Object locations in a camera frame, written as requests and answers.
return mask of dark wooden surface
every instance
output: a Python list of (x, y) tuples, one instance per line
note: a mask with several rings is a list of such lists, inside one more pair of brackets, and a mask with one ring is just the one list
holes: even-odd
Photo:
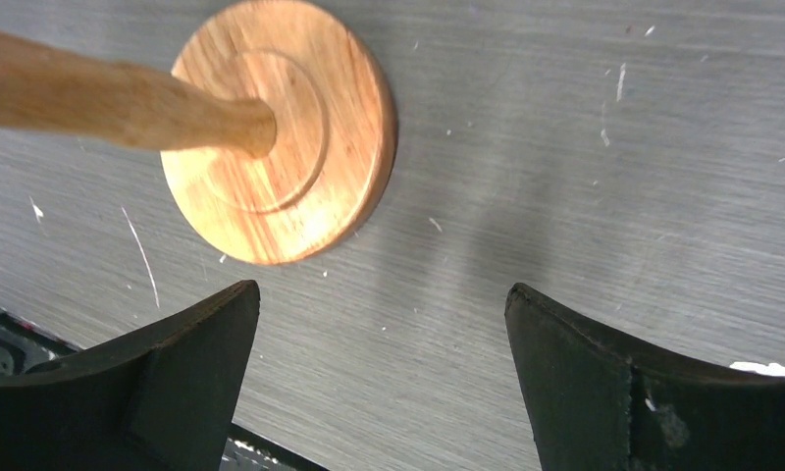
[[(227, 4), (8, 0), (0, 28), (168, 70)], [(257, 280), (236, 420), (334, 469), (537, 469), (514, 282), (685, 354), (785, 365), (785, 0), (321, 4), (400, 113), (356, 236), (223, 263), (158, 155), (0, 131), (0, 305), (89, 347)]]

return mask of wooden stand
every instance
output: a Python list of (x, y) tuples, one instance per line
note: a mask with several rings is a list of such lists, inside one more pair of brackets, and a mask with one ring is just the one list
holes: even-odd
[(0, 126), (160, 150), (184, 217), (218, 250), (298, 261), (352, 234), (393, 167), (393, 101), (366, 47), (301, 1), (236, 4), (173, 76), (0, 32)]

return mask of wooden base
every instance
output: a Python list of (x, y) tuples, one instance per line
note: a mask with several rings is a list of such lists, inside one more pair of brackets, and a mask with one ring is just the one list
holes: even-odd
[(263, 158), (161, 153), (184, 217), (217, 249), (255, 264), (298, 261), (375, 208), (393, 168), (393, 101), (366, 47), (327, 12), (293, 0), (231, 6), (193, 35), (173, 76), (220, 98), (258, 97), (277, 122)]

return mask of scratched surface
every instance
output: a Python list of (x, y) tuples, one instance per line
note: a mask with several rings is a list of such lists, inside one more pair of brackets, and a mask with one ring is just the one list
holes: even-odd
[[(236, 420), (334, 469), (538, 469), (514, 282), (685, 354), (785, 365), (785, 0), (321, 3), (400, 112), (356, 236), (283, 268), (221, 260), (158, 155), (0, 131), (0, 305), (88, 347), (255, 279)], [(227, 4), (6, 0), (0, 28), (168, 70)]]

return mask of wooden rod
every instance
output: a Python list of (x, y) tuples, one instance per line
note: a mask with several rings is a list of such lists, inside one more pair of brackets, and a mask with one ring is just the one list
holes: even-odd
[(262, 100), (228, 101), (153, 69), (92, 59), (0, 31), (0, 127), (97, 137), (123, 147), (274, 145)]

